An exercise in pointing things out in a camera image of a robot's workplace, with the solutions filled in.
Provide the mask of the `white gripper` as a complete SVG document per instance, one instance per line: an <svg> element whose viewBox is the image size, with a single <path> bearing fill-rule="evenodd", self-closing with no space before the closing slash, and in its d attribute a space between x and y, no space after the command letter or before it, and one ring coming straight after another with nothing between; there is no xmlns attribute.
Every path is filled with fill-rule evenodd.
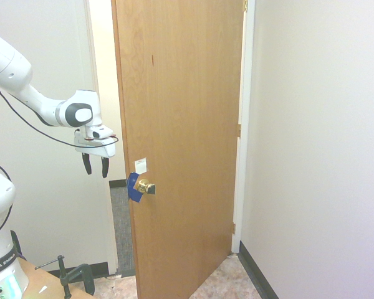
<svg viewBox="0 0 374 299"><path fill-rule="evenodd" d="M82 161L88 175L92 174L92 167L90 164L90 154L100 156L102 162L102 177L108 176L108 170L111 158L115 155L115 138L108 137L103 139L86 140L79 130L74 132L75 150L82 153Z"/></svg>

